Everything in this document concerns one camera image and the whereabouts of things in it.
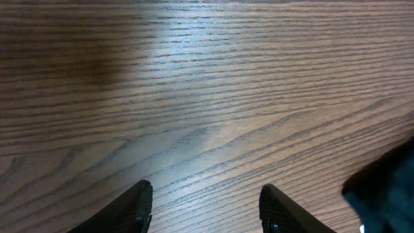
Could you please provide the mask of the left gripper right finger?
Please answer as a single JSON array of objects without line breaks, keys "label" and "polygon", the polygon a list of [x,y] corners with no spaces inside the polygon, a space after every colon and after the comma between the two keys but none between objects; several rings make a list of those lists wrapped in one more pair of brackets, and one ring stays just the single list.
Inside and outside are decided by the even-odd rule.
[{"label": "left gripper right finger", "polygon": [[273,184],[261,189],[259,218],[264,233],[335,233]]}]

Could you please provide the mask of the black t-shirt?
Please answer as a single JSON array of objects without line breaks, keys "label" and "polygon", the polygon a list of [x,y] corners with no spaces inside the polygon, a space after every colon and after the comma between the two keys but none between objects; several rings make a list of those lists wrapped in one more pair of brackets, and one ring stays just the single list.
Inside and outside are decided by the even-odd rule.
[{"label": "black t-shirt", "polygon": [[353,174],[342,195],[365,233],[413,233],[413,139]]}]

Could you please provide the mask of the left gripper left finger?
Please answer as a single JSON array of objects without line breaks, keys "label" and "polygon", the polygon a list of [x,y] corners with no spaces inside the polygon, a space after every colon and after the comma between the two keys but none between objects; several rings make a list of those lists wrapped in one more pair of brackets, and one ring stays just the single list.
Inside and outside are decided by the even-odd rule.
[{"label": "left gripper left finger", "polygon": [[140,180],[68,233],[147,233],[152,204],[153,187]]}]

